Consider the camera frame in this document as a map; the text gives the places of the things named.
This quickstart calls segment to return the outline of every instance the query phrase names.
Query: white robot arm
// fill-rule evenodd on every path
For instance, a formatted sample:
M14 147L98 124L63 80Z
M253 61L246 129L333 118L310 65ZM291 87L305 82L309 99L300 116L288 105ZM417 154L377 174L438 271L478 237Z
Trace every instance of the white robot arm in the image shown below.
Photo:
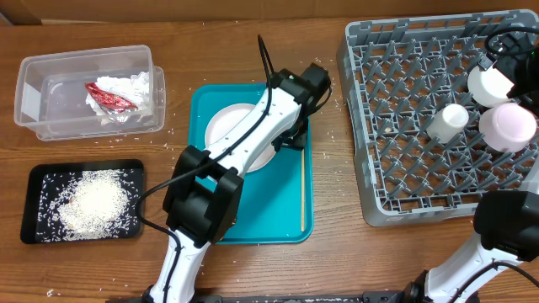
M260 118L268 102L268 91L256 104L254 109L240 121L228 134L219 141L208 146L207 151L212 155L219 155L225 151L233 142L237 141L245 132ZM246 138L236 149L224 157L218 163L225 169L236 168L237 175L243 177L248 168L260 153L284 131L289 130L297 121L300 114L301 105L294 101L294 97L280 88L273 89L271 108L268 116L262 121L259 127ZM182 250L179 255L179 263L173 272L168 290L168 302L188 303L195 293L195 278L204 258L204 254L210 242L202 247L195 247L195 243L180 230L174 231L182 243ZM154 302L163 302L165 280L172 267L175 254L176 242L170 238L168 250L163 264L163 269L159 275L157 283L150 290L150 296Z
M272 75L270 85L271 99L267 88L254 109L219 141L204 151L188 146L179 157L173 177L211 165L205 174L197 177L211 178L216 182L216 189L214 192L206 189L195 176L170 184L163 208L168 212L167 225L182 247L174 266L178 249L176 240L170 237L159 279L145 292L141 302L188 303L194 295L195 278L205 252L212 243L221 240L235 221L243 176L248 168L269 145L276 151L283 146L304 147L307 118L327 101L318 104L330 89L328 72L315 64L300 76L281 70ZM261 119L268 102L269 111ZM235 142L239 144L223 155Z

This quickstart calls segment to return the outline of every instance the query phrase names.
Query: table surface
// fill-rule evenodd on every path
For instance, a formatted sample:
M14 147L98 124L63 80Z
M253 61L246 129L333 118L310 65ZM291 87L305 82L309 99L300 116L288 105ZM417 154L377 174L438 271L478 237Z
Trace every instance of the table surface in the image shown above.
M336 87L312 117L315 227L296 245L212 246L197 289L224 296L360 294L401 290L443 263L472 233L472 218L418 226L371 227L362 218L350 117L340 94L336 52L351 19L91 24L0 29L0 301L103 302L138 296L156 282L168 239L146 228L130 240L24 245L19 228L29 172L37 164L138 158L147 187L170 177L185 148L189 103L208 83L264 81L256 34L277 69L301 73L312 61ZM120 45L148 45L167 84L164 130L145 135L42 142L13 122L19 65L26 56ZM173 135L167 130L175 129ZM163 147L168 143L169 149ZM165 192L147 200L164 224ZM536 263L522 266L539 277ZM52 297L47 291L53 290ZM506 272L481 290L485 302L536 302L539 290Z

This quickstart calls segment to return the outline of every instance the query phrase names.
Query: black cable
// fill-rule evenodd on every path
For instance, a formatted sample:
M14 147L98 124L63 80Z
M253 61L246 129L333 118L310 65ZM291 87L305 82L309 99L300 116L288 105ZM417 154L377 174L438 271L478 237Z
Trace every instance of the black cable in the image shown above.
M490 45L490 40L494 38L497 35L505 34L505 33L512 33L512 32L522 32L522 33L528 33L528 34L536 34L539 35L539 29L534 29L531 27L521 27L521 26L510 26L505 29L498 29L494 32L490 33L490 35L487 36L485 39L485 49L495 55L499 56L517 56L517 55L524 55L531 53L533 51L539 51L539 47L534 47L529 50L519 50L519 51L499 51L492 48Z
M270 85L270 70L268 68L268 63L269 63L269 66L270 66L270 69L271 69L272 72L274 72L274 69L273 69L273 65L271 64L271 60L269 59L270 55L268 54L268 50L266 49L266 47L264 45L264 41L262 40L262 37L260 35L258 37L258 40L259 40L260 56L262 57L262 64L264 65L264 73L265 73L265 76L266 76L266 87L268 88L268 103L266 104L266 108L265 108L264 112L262 113L262 115L260 116L260 118L253 124L253 126L251 126L251 128L249 128L245 132L245 134L243 134L243 136L241 136L239 139L237 139L237 141L234 142L230 147L228 147L221 155L213 158L208 163L206 163L206 164L204 164L204 165L202 165L202 166L200 166L198 168L195 168L195 169L193 169L193 170L191 170L191 171L189 171L187 173L181 174L181 175L179 175L179 176L177 176L175 178L171 178L170 180L168 180L166 182L160 183L160 184L152 187L146 193L142 194L141 197L136 201L135 209L136 209L136 215L138 216L138 219L143 224L146 224L147 226L150 226L151 228L154 228L154 229L156 229L156 230L158 230L160 232L163 232L163 233L171 236L174 239L174 241L176 242L176 254L174 255L174 260L173 260L172 266L171 266L170 270L168 271L167 280L165 281L165 287L164 287L164 290L163 290L163 303L167 303L168 288L170 286L170 279L172 278L172 274L173 274L174 270L176 269L176 265L178 264L178 260L179 260L179 252L182 249L181 248L181 242L180 242L178 236L176 236L176 234L174 234L169 229L161 227L161 226L149 221L148 219L144 218L144 216L142 215L142 208L141 208L142 201L144 201L150 194L153 194L153 193L157 192L159 189L164 189L164 188L168 187L170 184L177 183L181 179L184 179L184 178L187 178L187 177L193 177L193 176L195 176L195 175L197 175L199 173L202 173L206 169L211 167L213 164L219 162L222 158L224 158L226 155L230 154L237 146L239 146L247 137L249 137L249 135L251 135L251 133L253 133L253 131L262 123L262 121L264 120L266 115L268 115L268 113L270 112L271 97L272 97L272 92L271 92L272 88L271 88L271 85Z
M314 108L314 111L311 113L311 114L314 114L316 112L318 112L319 109L321 109L328 101L329 101L329 98L331 97L331 94L333 93L333 89L331 89L331 82L329 83L329 89L328 89L328 96L326 97L325 100L323 100L322 103L320 103L319 105L317 105L316 108Z
M533 278L524 269L519 268L518 266L515 266L515 265L507 263L507 262L496 261L496 262L492 262L487 267L479 270L470 279L468 279L468 281L466 281L466 283L451 298L449 303L455 303L458 300L458 298L462 295L464 290L466 290L466 288L468 288L473 283L473 281L479 279L479 277L481 277L484 273L488 272L490 269L498 270L498 266L505 266L506 268L513 269L515 272L521 274L524 278L529 279L536 287L539 287L539 281L537 281L535 278Z

